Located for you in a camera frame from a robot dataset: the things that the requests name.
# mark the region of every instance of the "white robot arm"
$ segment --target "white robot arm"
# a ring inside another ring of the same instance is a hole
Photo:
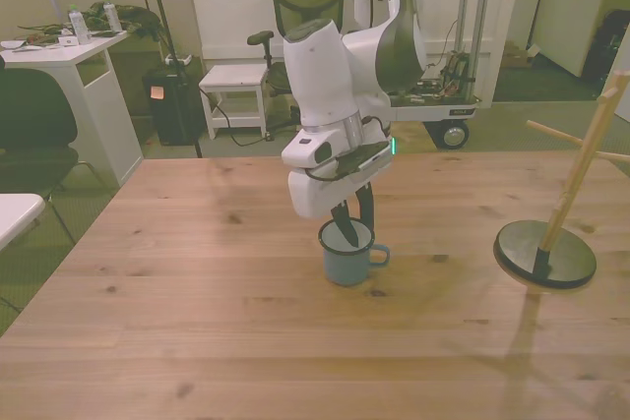
[[[315,20],[284,39],[288,79],[302,130],[283,151],[295,211],[331,211],[354,246],[347,198],[357,194],[361,220],[373,228],[370,182],[392,160],[387,92],[410,89],[426,68],[416,0],[388,0],[389,19],[341,36],[331,20]]]

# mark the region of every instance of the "armrest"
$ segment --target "armrest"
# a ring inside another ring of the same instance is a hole
[[[247,38],[247,44],[255,46],[257,44],[263,44],[269,42],[274,37],[274,33],[270,30],[260,31],[256,34],[252,34]]]

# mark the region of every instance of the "mug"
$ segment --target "mug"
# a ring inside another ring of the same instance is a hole
[[[385,245],[374,244],[374,231],[359,219],[350,219],[358,235],[358,248],[348,243],[334,220],[328,221],[319,230],[319,242],[324,248],[324,271],[326,277],[335,284],[357,285],[367,279],[371,268],[383,268],[390,263],[390,249]],[[370,250],[385,253],[385,261],[373,263]]]

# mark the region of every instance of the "white desk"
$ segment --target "white desk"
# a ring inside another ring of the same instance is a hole
[[[79,133],[72,148],[107,184],[117,187],[142,162],[138,138],[107,52],[126,37],[123,32],[81,46],[0,53],[7,68],[37,69],[57,81],[77,121]]]
[[[24,231],[46,207],[35,194],[0,194],[0,251]]]

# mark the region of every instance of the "wooden peg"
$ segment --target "wooden peg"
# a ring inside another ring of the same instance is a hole
[[[625,93],[629,82],[630,71],[615,72],[612,77],[611,88],[602,94],[598,99],[598,110],[591,122],[587,136],[584,138],[582,149],[580,150],[578,158],[571,169],[569,179],[567,180],[564,190],[562,191],[562,195],[553,210],[546,233],[540,243],[539,248],[543,252],[548,253],[553,248],[553,245],[560,234],[560,230],[562,229],[564,220],[575,202],[575,198],[582,186],[582,183],[584,182],[584,178],[589,170],[591,162],[598,153],[598,148],[601,145],[603,136],[610,126],[614,112],[617,109],[619,101]]]
[[[567,133],[561,132],[559,130],[556,130],[554,128],[549,128],[546,127],[540,123],[537,122],[533,122],[532,120],[528,121],[527,123],[528,127],[533,128],[534,130],[538,130],[540,132],[546,133],[547,135],[554,137],[554,138],[559,138],[560,140],[566,140],[567,142],[571,142],[574,145],[577,145],[578,147],[580,147],[584,141],[580,140],[577,137],[574,137],[572,135],[569,135]],[[609,159],[611,161],[619,161],[619,162],[627,162],[630,163],[630,156],[627,154],[617,154],[616,152],[602,152],[602,151],[598,151],[596,152],[596,157],[601,157],[603,159]]]

